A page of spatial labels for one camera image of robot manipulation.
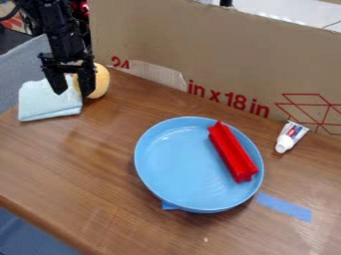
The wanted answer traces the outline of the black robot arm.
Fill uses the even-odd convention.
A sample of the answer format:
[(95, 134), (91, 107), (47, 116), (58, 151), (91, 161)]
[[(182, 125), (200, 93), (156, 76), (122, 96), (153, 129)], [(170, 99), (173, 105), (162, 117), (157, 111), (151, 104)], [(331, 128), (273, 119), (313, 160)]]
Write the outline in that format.
[(67, 89), (66, 74), (77, 74), (81, 93), (87, 97), (97, 88), (97, 67), (91, 45), (85, 39), (82, 21), (75, 18), (69, 0), (16, 0), (32, 25), (47, 35), (51, 52), (40, 53), (42, 70), (54, 92)]

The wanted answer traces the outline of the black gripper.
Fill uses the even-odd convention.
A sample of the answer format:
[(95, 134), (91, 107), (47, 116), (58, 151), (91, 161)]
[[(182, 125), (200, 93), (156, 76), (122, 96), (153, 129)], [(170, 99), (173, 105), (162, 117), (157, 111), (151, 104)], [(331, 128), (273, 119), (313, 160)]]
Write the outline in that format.
[(59, 59), (51, 53), (40, 53), (38, 57), (42, 61), (46, 78), (58, 95), (62, 95), (69, 89), (65, 73), (78, 73), (83, 97), (94, 92), (97, 88), (97, 67), (93, 54), (85, 53), (70, 59)]

